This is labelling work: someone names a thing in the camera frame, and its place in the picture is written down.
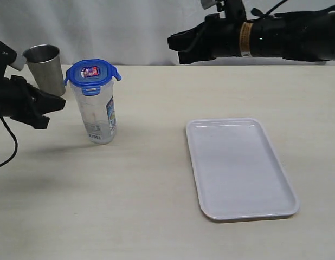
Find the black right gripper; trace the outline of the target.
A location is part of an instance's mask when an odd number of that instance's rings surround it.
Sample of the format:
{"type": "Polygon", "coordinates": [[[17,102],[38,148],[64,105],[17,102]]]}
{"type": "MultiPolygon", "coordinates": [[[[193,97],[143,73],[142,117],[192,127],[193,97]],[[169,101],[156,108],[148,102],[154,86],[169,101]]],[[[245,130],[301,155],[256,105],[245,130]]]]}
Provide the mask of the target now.
{"type": "Polygon", "coordinates": [[[202,27],[167,38],[169,49],[178,51],[179,64],[213,61],[217,57],[250,57],[252,24],[242,1],[222,1],[222,11],[207,15],[202,27]]]}

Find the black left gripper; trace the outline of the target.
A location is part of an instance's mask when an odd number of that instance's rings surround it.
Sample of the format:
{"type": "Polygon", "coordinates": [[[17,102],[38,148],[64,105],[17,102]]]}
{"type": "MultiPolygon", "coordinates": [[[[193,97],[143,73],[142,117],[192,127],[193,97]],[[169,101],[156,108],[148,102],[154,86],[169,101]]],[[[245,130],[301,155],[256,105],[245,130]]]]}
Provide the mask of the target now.
{"type": "Polygon", "coordinates": [[[8,66],[15,60],[17,52],[0,41],[0,116],[29,125],[34,129],[46,129],[50,118],[35,115],[33,106],[40,114],[61,111],[66,100],[35,87],[28,87],[23,77],[5,77],[8,66]]]}

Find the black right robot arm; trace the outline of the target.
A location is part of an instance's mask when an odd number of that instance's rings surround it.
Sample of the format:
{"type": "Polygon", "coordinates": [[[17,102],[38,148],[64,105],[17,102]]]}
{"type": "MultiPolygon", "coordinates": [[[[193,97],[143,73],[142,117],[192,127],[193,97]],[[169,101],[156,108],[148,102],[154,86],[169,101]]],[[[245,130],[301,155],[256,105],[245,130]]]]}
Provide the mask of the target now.
{"type": "Polygon", "coordinates": [[[275,13],[251,10],[242,1],[202,1],[203,9],[217,7],[198,26],[171,35],[169,49],[180,64],[220,57],[268,57],[291,61],[335,61],[335,5],[318,11],[275,13]]]}

